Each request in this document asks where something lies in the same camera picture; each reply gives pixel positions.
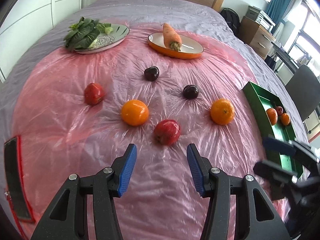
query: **blue gripper pad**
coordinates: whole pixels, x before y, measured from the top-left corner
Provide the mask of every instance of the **blue gripper pad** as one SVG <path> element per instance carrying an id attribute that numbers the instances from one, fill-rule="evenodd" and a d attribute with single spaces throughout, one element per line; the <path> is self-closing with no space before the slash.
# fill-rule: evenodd
<path id="1" fill-rule="evenodd" d="M 209 170 L 193 143 L 187 147 L 187 160 L 196 191 L 203 197 L 206 193 L 204 184 L 209 182 Z"/>
<path id="2" fill-rule="evenodd" d="M 124 155 L 120 158 L 124 158 L 125 162 L 119 174 L 118 197 L 121 197 L 128 189 L 133 168 L 137 160 L 137 147 L 134 144 L 129 144 Z"/>
<path id="3" fill-rule="evenodd" d="M 296 153 L 295 148 L 288 142 L 279 141 L 272 137 L 264 137 L 262 145 L 268 150 L 280 152 L 281 154 L 294 156 Z"/>

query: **green box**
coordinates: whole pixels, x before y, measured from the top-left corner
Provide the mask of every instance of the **green box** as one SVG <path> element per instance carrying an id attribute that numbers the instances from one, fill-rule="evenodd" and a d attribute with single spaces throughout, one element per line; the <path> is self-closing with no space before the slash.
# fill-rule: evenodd
<path id="1" fill-rule="evenodd" d="M 266 113 L 268 108 L 281 106 L 284 110 L 284 113 L 287 112 L 279 97 L 252 82 L 248 82 L 242 90 L 252 109 L 253 115 L 260 130 L 261 137 L 272 135 L 276 139 L 282 141 L 296 139 L 296 135 L 291 123 L 287 126 L 284 126 L 280 119 L 278 119 L 278 122 L 275 125 L 271 125 L 269 121 Z M 298 178 L 302 175 L 302 164 L 295 161 L 292 157 L 270 150 L 266 150 L 266 155 L 268 160 L 279 164 L 284 170 L 296 172 L 298 174 Z M 277 200 L 281 198 L 284 198 L 281 193 L 281 189 L 272 185 L 271 200 Z"/>

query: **orange fruit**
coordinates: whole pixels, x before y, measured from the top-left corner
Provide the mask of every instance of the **orange fruit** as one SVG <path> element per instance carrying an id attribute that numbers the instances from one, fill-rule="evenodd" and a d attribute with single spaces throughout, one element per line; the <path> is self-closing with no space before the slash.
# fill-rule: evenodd
<path id="1" fill-rule="evenodd" d="M 225 125 L 235 117 L 235 108 L 229 100 L 220 98 L 212 103 L 210 116 L 215 123 Z"/>
<path id="2" fill-rule="evenodd" d="M 149 110 L 145 103 L 139 100 L 129 100 L 121 109 L 121 118 L 128 125 L 139 126 L 148 120 Z"/>
<path id="3" fill-rule="evenodd" d="M 278 122 L 278 114 L 274 108 L 269 108 L 266 111 L 267 116 L 269 117 L 271 125 L 275 125 Z"/>
<path id="4" fill-rule="evenodd" d="M 290 123 L 290 116 L 287 113 L 281 114 L 280 118 L 283 125 L 288 125 Z"/>

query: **plate with carrot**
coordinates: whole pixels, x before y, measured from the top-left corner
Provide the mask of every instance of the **plate with carrot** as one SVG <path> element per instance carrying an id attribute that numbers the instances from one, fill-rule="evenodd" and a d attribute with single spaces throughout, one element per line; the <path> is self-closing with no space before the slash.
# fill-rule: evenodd
<path id="1" fill-rule="evenodd" d="M 202 45 L 177 32 L 167 23 L 163 24 L 162 33 L 153 33 L 148 37 L 148 43 L 154 50 L 174 58 L 193 59 L 202 55 Z"/>

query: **gray chair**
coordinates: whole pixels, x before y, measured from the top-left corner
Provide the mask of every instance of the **gray chair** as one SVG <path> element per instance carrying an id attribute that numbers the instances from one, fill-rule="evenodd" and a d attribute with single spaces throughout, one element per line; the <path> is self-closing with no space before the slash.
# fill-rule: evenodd
<path id="1" fill-rule="evenodd" d="M 307 65 L 298 68 L 285 89 L 296 105 L 302 121 L 306 120 L 320 103 L 320 82 Z"/>

